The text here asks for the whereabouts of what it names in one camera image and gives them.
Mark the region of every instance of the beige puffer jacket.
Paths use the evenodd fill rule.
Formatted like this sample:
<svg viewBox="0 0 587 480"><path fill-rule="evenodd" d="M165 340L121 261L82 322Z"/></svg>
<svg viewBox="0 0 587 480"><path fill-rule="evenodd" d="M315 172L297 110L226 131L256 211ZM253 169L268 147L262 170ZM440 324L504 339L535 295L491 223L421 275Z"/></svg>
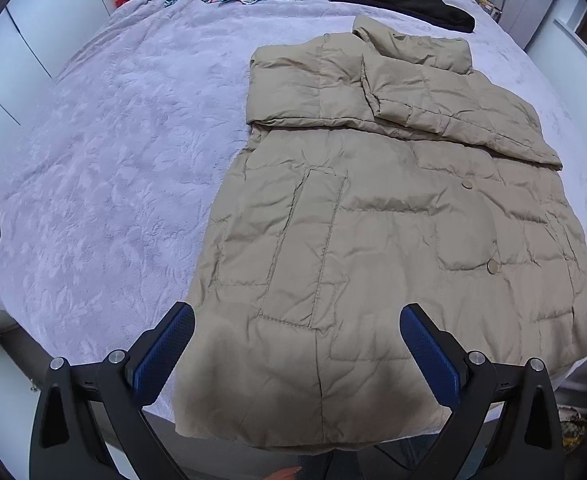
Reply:
<svg viewBox="0 0 587 480"><path fill-rule="evenodd" d="M353 449L442 427L398 331L551 373L587 355L587 247L533 107L464 40L353 34L251 59L253 132L212 206L178 433Z"/></svg>

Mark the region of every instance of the person's leg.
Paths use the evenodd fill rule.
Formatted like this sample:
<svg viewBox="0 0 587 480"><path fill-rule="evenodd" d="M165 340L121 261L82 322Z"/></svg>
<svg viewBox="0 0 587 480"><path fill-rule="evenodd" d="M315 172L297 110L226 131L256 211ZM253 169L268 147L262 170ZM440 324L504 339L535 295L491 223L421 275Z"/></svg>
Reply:
<svg viewBox="0 0 587 480"><path fill-rule="evenodd" d="M296 473L296 480L326 480L334 451L319 455L298 455L298 465L302 467Z"/></svg>
<svg viewBox="0 0 587 480"><path fill-rule="evenodd" d="M365 480L355 451L334 450L327 480Z"/></svg>
<svg viewBox="0 0 587 480"><path fill-rule="evenodd" d="M365 480L355 451L331 450L315 456L298 455L302 469L296 480Z"/></svg>
<svg viewBox="0 0 587 480"><path fill-rule="evenodd" d="M437 438L437 434L413 436L403 438L395 442L379 444L385 451L403 463L408 469L414 470L425 455L431 449ZM487 448L481 444L476 444L471 449L467 460L458 473L456 480L466 480L478 470Z"/></svg>

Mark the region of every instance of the metal screw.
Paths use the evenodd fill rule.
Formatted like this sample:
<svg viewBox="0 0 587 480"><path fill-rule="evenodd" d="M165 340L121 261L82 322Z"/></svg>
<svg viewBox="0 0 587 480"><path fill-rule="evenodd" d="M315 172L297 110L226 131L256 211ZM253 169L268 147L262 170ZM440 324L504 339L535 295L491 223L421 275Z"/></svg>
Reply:
<svg viewBox="0 0 587 480"><path fill-rule="evenodd" d="M544 363L537 357L534 357L531 361L529 361L529 364L531 365L531 368L537 372L542 372L544 370Z"/></svg>
<svg viewBox="0 0 587 480"><path fill-rule="evenodd" d="M49 367L52 370L58 370L59 368L62 368L62 365L64 365L64 359L62 357L52 359L52 361L49 363Z"/></svg>
<svg viewBox="0 0 587 480"><path fill-rule="evenodd" d="M474 363L475 365L481 365L484 361L486 361L485 355L482 352L469 352L469 361Z"/></svg>
<svg viewBox="0 0 587 480"><path fill-rule="evenodd" d="M117 365L125 358L125 353L122 350L114 350L109 354L109 362Z"/></svg>

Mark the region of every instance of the blue gripper pad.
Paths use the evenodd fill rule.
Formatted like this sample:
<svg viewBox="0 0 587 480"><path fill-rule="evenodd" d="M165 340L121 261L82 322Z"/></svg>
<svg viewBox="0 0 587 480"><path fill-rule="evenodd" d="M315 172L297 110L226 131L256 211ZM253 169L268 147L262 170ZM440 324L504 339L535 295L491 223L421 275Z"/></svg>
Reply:
<svg viewBox="0 0 587 480"><path fill-rule="evenodd" d="M191 306L176 303L157 327L149 331L155 341L134 369L130 382L134 400L139 405L148 406L158 398L195 327L196 317Z"/></svg>
<svg viewBox="0 0 587 480"><path fill-rule="evenodd" d="M437 330L427 314L425 316L432 324L432 330ZM429 384L435 400L442 406L456 409L460 404L461 390L458 371L411 305L405 306L400 312L400 334Z"/></svg>

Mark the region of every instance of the bed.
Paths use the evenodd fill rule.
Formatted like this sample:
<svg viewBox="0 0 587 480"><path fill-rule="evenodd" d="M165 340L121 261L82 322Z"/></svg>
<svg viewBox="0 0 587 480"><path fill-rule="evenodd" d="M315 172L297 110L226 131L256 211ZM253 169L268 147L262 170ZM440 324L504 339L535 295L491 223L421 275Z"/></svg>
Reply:
<svg viewBox="0 0 587 480"><path fill-rule="evenodd" d="M0 301L72 364L128 348L189 288L210 206L248 138L259 46L351 30L371 16L419 36L464 37L473 65L538 112L587 237L587 151L527 55L472 0L460 34L330 2L132 0L78 52L14 147L0 182ZM155 415L173 420L170 378Z"/></svg>

